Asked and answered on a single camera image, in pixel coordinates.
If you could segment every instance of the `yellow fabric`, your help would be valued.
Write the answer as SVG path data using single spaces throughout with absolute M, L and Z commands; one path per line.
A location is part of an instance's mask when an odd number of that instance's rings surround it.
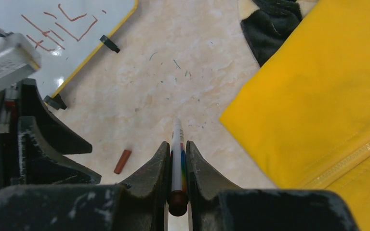
M 321 0 L 220 118 L 281 188 L 328 189 L 370 230 L 370 0 Z

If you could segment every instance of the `white marker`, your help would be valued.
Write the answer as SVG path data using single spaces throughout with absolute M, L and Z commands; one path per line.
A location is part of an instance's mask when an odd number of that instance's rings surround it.
M 172 132 L 172 181 L 171 193 L 168 196 L 168 210 L 173 216 L 180 217 L 186 213 L 188 195 L 186 194 L 186 167 L 184 149 L 184 131 L 181 121 L 175 120 Z

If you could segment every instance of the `marble floor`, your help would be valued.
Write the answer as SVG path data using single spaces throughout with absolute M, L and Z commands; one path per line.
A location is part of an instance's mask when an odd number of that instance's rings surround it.
M 54 112 L 93 145 L 70 156 L 119 182 L 142 166 L 181 119 L 185 140 L 243 188 L 274 188 L 219 123 L 219 116 L 259 69 L 238 23 L 236 0 L 139 0 L 137 11 L 61 95 L 69 106 Z M 132 155 L 113 173 L 124 149 Z M 169 230 L 187 230 L 187 216 L 170 217 Z

